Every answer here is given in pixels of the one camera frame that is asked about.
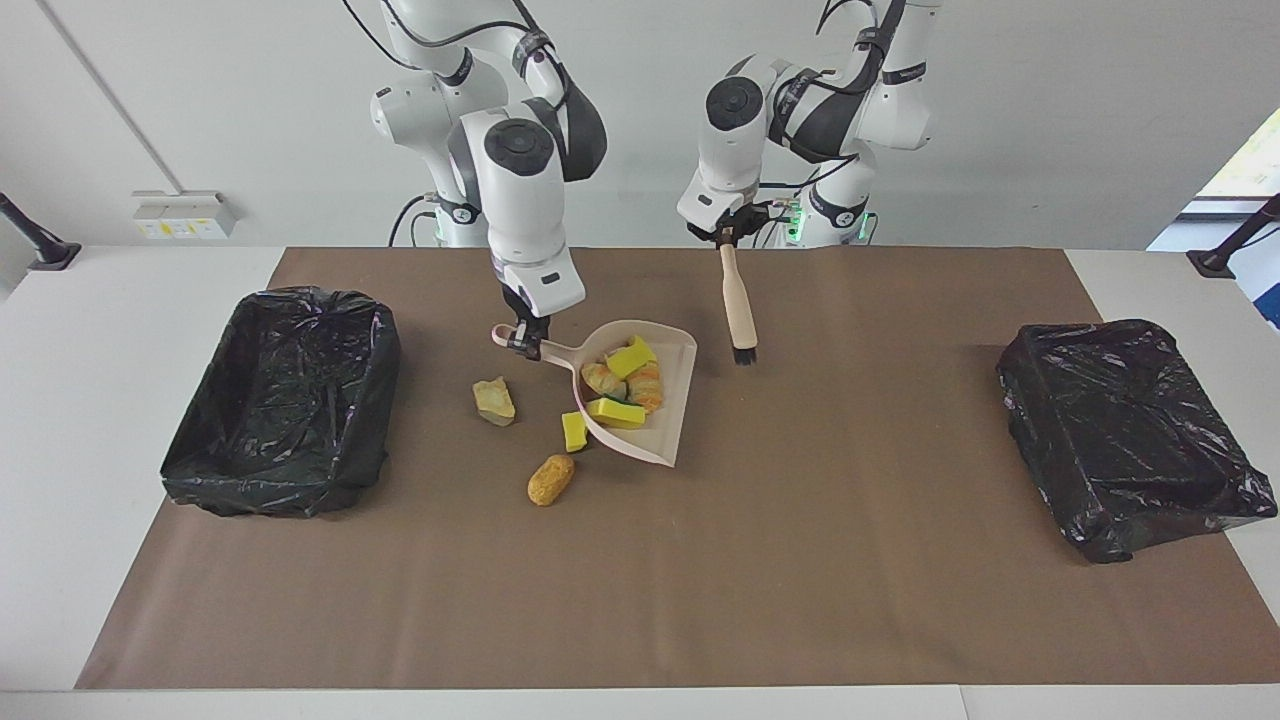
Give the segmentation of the beige hand brush black bristles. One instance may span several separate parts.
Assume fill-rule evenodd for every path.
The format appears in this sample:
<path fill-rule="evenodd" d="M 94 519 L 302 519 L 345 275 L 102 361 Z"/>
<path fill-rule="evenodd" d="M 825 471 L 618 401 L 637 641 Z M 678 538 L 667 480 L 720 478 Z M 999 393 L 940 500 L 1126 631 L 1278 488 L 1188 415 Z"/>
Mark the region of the beige hand brush black bristles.
<path fill-rule="evenodd" d="M 758 337 L 750 299 L 739 270 L 736 247 L 722 243 L 718 246 L 718 252 L 722 268 L 722 297 L 733 360 L 739 366 L 750 366 L 756 361 Z"/>

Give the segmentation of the beige bread chunk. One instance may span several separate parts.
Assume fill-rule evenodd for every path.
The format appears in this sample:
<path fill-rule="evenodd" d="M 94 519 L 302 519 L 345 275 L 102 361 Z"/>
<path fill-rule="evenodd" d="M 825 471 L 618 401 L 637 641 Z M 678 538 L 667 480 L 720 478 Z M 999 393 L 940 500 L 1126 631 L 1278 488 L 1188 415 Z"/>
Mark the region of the beige bread chunk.
<path fill-rule="evenodd" d="M 495 427 L 509 427 L 517 418 L 515 401 L 506 378 L 477 380 L 471 386 L 476 411 L 481 419 Z"/>

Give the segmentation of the pale striped croissant piece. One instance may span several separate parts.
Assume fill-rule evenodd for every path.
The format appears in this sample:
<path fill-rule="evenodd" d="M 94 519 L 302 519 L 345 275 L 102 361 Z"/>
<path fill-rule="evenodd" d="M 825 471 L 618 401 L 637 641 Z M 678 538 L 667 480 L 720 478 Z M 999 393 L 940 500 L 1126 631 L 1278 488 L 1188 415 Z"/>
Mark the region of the pale striped croissant piece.
<path fill-rule="evenodd" d="M 604 363 L 588 363 L 581 370 L 582 383 L 598 397 L 612 398 L 618 402 L 628 400 L 628 384 L 626 379 L 616 375 Z"/>

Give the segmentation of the stepped yellow sponge piece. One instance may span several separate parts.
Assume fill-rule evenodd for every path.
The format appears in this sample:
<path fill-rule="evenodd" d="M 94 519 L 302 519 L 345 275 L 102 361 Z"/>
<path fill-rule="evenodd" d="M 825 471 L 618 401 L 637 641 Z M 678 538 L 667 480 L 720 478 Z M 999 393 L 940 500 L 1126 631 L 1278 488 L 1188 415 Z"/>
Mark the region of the stepped yellow sponge piece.
<path fill-rule="evenodd" d="M 632 334 L 625 345 L 605 354 L 605 366 L 622 380 L 654 363 L 658 363 L 657 354 L 640 334 Z"/>

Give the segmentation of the notched yellow sponge piece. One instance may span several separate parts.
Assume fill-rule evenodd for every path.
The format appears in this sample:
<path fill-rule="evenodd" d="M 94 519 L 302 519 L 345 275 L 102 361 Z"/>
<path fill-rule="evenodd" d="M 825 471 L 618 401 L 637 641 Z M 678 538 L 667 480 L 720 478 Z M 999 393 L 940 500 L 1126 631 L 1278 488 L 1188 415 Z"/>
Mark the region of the notched yellow sponge piece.
<path fill-rule="evenodd" d="M 643 428 L 648 419 L 645 407 L 609 397 L 599 397 L 588 402 L 585 413 L 596 424 L 625 430 Z"/>

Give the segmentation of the orange striped croissant piece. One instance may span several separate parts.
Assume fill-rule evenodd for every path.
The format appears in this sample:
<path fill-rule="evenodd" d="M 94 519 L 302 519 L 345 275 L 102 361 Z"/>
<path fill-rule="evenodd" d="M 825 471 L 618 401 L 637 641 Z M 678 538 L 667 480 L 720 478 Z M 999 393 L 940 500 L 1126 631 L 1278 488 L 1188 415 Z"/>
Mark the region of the orange striped croissant piece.
<path fill-rule="evenodd" d="M 652 415 L 662 407 L 664 391 L 658 361 L 649 361 L 626 378 L 627 401 Z"/>

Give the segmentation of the brown oval bread roll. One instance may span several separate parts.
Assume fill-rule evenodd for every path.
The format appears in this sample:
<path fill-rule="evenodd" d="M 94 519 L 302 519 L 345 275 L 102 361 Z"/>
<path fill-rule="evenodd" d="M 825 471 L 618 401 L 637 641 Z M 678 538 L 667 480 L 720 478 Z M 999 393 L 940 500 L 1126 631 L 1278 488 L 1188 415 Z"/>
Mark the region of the brown oval bread roll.
<path fill-rule="evenodd" d="M 549 456 L 527 480 L 527 498 L 539 507 L 552 506 L 568 487 L 575 461 L 564 454 Z"/>

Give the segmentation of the pink plastic dustpan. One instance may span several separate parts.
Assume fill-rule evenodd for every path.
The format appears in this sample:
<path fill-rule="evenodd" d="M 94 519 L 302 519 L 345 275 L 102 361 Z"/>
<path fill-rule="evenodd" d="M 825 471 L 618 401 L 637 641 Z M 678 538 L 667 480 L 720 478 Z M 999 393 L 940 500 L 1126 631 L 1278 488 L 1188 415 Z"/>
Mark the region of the pink plastic dustpan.
<path fill-rule="evenodd" d="M 585 427 L 595 439 L 616 452 L 672 468 L 678 454 L 698 355 L 698 343 L 691 334 L 654 322 L 634 319 L 608 322 L 594 329 L 576 347 L 544 340 L 540 345 L 540 360 L 570 372 L 573 401 L 580 413 L 586 413 L 588 401 L 582 395 L 581 368 L 602 357 L 607 350 L 625 345 L 634 336 L 646 341 L 655 352 L 664 393 L 662 407 L 637 429 L 604 427 L 589 416 L 584 418 Z"/>

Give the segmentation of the black bag lined bin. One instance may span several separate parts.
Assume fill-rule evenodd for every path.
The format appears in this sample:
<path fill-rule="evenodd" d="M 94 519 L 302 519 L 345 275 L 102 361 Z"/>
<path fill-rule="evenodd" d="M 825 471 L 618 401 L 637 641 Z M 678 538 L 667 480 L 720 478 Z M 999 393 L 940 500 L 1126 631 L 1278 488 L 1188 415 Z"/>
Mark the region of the black bag lined bin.
<path fill-rule="evenodd" d="M 315 518 L 380 478 L 401 370 L 389 306 L 294 286 L 243 297 L 160 466 L 173 503 Z"/>
<path fill-rule="evenodd" d="M 1024 325 L 996 366 L 1007 428 L 1088 562 L 1280 516 L 1174 336 L 1146 319 Z"/>

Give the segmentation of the brown table mat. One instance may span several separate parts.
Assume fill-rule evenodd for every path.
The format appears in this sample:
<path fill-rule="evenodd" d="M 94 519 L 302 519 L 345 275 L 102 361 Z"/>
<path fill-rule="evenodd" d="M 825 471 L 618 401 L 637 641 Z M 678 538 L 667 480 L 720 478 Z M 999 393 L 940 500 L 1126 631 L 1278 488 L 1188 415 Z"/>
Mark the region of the brown table mat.
<path fill-rule="evenodd" d="M 1097 318 L 1061 252 L 745 252 L 753 366 L 709 251 L 573 256 L 590 296 L 556 340 L 637 318 L 698 341 L 675 468 L 593 445 L 534 506 L 570 378 L 490 342 L 488 255 L 289 250 L 274 286 L 394 313 L 381 480 L 310 520 L 164 503 L 78 687 L 1280 683 L 1225 536 L 1094 565 L 1028 477 L 995 369 L 1023 325 Z M 509 427 L 471 391 L 499 375 Z"/>

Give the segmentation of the black clamp stand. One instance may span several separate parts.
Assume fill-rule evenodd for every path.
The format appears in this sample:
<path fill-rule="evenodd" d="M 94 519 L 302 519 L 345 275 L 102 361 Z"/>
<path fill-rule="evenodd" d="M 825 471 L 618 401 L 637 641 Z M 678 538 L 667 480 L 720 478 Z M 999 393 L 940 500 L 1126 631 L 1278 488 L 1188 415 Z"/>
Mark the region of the black clamp stand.
<path fill-rule="evenodd" d="M 32 246 L 35 260 L 28 265 L 31 272 L 65 270 L 83 249 L 81 243 L 65 242 L 33 222 L 3 192 L 0 192 L 0 215 Z"/>
<path fill-rule="evenodd" d="M 1222 242 L 1212 249 L 1185 251 L 1188 261 L 1204 278 L 1235 279 L 1229 263 L 1233 255 L 1256 241 L 1267 237 L 1266 227 L 1280 231 L 1280 192 L 1267 199 L 1252 215 L 1243 220 Z"/>

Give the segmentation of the bright window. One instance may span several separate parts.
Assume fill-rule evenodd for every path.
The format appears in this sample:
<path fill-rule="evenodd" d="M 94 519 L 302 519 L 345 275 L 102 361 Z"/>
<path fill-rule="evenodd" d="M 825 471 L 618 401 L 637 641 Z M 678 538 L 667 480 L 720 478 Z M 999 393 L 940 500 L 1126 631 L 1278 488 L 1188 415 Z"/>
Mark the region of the bright window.
<path fill-rule="evenodd" d="M 1231 155 L 1196 199 L 1266 199 L 1276 192 L 1280 192 L 1280 108 Z"/>

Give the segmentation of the blue panel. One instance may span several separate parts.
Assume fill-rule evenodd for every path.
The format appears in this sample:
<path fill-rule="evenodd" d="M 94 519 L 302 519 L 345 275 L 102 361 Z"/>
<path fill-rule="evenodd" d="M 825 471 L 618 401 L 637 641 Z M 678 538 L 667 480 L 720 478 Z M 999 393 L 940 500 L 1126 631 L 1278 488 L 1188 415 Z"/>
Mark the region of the blue panel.
<path fill-rule="evenodd" d="M 1234 256 L 1230 268 L 1242 292 L 1280 333 L 1280 243 L 1268 241 L 1244 249 Z"/>

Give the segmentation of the white wall socket box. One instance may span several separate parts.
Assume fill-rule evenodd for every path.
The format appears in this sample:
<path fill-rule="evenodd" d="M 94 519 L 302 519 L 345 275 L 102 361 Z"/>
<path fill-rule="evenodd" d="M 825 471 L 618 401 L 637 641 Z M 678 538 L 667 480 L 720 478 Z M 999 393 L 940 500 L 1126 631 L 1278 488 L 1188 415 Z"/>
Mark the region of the white wall socket box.
<path fill-rule="evenodd" d="M 134 191 L 134 227 L 146 240 L 225 241 L 238 224 L 236 210 L 223 193 L 188 191 L 164 193 Z"/>

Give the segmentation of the grey wall conduit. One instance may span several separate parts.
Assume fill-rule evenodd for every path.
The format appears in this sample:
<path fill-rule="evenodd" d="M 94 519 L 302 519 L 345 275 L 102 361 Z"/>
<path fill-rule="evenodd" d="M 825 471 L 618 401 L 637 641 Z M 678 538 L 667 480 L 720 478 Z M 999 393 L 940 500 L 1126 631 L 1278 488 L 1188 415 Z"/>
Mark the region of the grey wall conduit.
<path fill-rule="evenodd" d="M 164 156 L 150 141 L 148 136 L 131 115 L 129 109 L 118 97 L 106 77 L 100 72 L 90 55 L 83 50 L 79 41 L 67 27 L 65 22 L 59 17 L 50 0 L 33 0 L 33 3 L 38 8 L 44 19 L 50 24 L 52 32 L 60 38 L 67 51 L 74 58 L 84 76 L 97 90 L 102 100 L 109 105 L 111 113 L 138 146 L 140 151 L 147 158 L 156 173 L 159 173 L 163 178 L 161 192 L 166 196 L 183 195 L 183 192 L 186 192 L 186 187 L 178 178 L 177 173 L 170 168 Z"/>

